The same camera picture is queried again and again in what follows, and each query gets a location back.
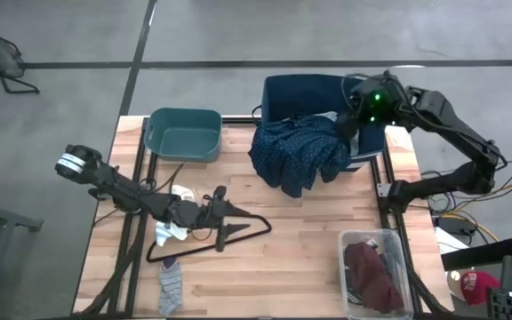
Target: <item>red hat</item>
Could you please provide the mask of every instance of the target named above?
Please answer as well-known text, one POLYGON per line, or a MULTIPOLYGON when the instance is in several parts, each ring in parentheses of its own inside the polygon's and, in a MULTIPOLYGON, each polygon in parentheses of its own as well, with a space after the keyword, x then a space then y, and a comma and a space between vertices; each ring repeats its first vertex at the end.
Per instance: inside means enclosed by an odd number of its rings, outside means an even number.
POLYGON ((483 271, 468 271, 461 276, 461 293, 470 306, 487 300, 487 288, 499 289, 499 280, 483 271))

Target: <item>gray sock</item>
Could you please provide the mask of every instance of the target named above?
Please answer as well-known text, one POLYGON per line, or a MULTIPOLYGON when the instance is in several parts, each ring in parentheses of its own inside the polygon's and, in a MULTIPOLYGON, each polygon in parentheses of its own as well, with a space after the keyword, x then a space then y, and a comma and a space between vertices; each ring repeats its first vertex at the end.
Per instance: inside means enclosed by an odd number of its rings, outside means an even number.
POLYGON ((159 297, 159 313, 170 315, 183 303, 181 284, 181 265, 175 261, 170 267, 161 264, 161 295, 159 297))

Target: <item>wooden tabletop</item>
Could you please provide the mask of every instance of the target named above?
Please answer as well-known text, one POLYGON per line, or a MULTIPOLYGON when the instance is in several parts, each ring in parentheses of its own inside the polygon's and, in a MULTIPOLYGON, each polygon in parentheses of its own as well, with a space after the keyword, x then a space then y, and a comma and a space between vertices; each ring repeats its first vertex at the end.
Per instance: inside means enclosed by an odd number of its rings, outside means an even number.
MULTIPOLYGON (((128 177, 132 176, 142 120, 142 116, 123 116, 116 130, 110 164, 119 165, 120 173, 128 177)), ((224 125, 219 159, 212 164, 186 164, 175 183, 192 189, 197 202, 204 194, 212 195, 217 186, 226 186, 226 198, 232 204, 266 217, 274 229, 270 234, 231 244, 224 252, 208 251, 180 258, 183 306, 174 316, 344 316, 337 236, 345 229, 380 227, 370 166, 355 173, 341 173, 331 183, 318 178, 311 191, 305 190, 302 198, 293 199, 280 189, 268 187, 253 170, 247 152, 254 129, 248 124, 224 125)), ((387 142, 396 178, 419 180, 416 156, 406 131, 389 127, 387 142)), ((148 156, 145 158, 142 178, 148 168, 148 156)), ((167 180, 176 167, 176 163, 158 160, 157 181, 167 180)), ((112 209, 112 203, 101 203, 96 219, 112 209)), ((88 306, 111 276, 123 220, 123 214, 117 212, 93 229, 75 311, 88 306)), ((409 210, 404 222, 416 271, 438 300, 452 309, 428 211, 409 210)), ((258 221, 249 223, 250 228, 231 238, 264 228, 258 221)), ((207 234, 204 230, 195 232, 200 239, 207 234)), ((197 241, 191 235, 182 242, 171 239, 164 247, 157 247, 154 256, 214 244, 214 234, 205 241, 197 241)), ((160 316, 160 264, 145 261, 154 239, 155 221, 149 217, 134 316, 160 316)))

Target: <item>clear plastic bin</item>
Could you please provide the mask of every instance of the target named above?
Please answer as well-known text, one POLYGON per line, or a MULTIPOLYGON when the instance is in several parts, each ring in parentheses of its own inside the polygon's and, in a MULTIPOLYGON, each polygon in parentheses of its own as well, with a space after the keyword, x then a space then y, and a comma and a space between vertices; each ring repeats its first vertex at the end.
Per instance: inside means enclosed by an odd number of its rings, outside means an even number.
POLYGON ((343 307, 349 319, 401 319, 409 320, 413 316, 412 298, 408 285, 408 275, 404 264, 402 244, 393 230, 374 229, 368 231, 343 230, 339 234, 339 267, 343 307), (376 252, 384 255, 384 265, 392 284, 402 297, 404 308, 383 314, 373 308, 366 308, 348 301, 347 278, 345 272, 344 250, 349 244, 375 243, 376 252))

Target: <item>teal bin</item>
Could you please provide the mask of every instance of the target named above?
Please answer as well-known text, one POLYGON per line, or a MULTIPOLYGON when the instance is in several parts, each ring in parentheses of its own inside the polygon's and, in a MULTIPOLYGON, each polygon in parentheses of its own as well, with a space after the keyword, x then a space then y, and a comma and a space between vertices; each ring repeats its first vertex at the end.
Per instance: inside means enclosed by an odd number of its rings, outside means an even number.
POLYGON ((213 110, 160 108, 149 118, 144 143, 163 160, 211 163, 219 157, 221 126, 213 110))

